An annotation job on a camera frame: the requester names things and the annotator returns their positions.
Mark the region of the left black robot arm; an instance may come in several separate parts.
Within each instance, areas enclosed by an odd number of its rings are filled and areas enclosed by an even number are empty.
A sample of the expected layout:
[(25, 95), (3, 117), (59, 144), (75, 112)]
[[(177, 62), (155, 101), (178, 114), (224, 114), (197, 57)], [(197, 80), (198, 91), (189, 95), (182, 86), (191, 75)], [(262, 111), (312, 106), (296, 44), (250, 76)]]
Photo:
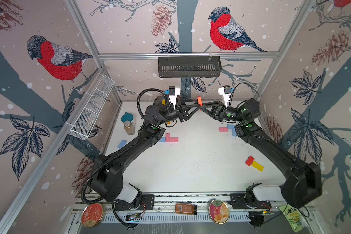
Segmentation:
[[(140, 100), (148, 92), (158, 92), (160, 97), (143, 112)], [(95, 158), (92, 172), (81, 188), (82, 203), (91, 205), (102, 200), (121, 200), (133, 208), (140, 206), (142, 192), (134, 185), (125, 184), (123, 173), (140, 154), (161, 140), (165, 133), (162, 124), (186, 121), (193, 116), (193, 113), (188, 112), (190, 109), (197, 111), (203, 107), (200, 98), (191, 100), (179, 96), (180, 89), (174, 86), (166, 91), (148, 88), (139, 93), (136, 105), (143, 124), (137, 136), (118, 151)]]

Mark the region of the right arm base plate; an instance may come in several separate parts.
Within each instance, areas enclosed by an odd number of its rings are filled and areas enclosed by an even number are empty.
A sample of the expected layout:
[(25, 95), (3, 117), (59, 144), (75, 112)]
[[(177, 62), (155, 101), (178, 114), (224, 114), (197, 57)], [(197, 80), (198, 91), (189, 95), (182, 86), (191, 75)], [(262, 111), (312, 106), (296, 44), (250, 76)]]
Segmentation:
[(245, 193), (230, 194), (230, 201), (228, 203), (232, 205), (233, 209), (272, 209), (272, 205), (268, 201), (258, 201), (254, 199), (253, 202), (247, 202)]

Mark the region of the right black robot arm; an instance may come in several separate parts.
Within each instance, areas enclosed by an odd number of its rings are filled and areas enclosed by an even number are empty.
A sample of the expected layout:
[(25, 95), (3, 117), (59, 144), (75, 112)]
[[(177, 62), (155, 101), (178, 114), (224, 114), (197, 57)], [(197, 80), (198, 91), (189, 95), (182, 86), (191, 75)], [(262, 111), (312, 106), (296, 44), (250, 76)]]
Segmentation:
[(260, 115), (257, 100), (246, 100), (237, 107), (226, 107), (220, 101), (213, 101), (203, 104), (200, 109), (220, 122), (236, 122), (236, 135), (260, 151), (284, 175), (286, 181), (280, 190), (292, 207), (301, 208), (322, 195), (320, 168), (289, 153), (255, 123), (254, 120)]

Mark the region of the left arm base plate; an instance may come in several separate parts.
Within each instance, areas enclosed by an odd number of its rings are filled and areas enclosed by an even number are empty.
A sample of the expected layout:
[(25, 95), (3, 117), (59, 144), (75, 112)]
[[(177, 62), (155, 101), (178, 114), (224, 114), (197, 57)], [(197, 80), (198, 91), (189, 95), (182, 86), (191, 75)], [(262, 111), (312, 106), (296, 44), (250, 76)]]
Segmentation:
[(123, 200), (115, 200), (114, 209), (116, 211), (151, 211), (154, 209), (155, 195), (139, 194), (132, 203)]

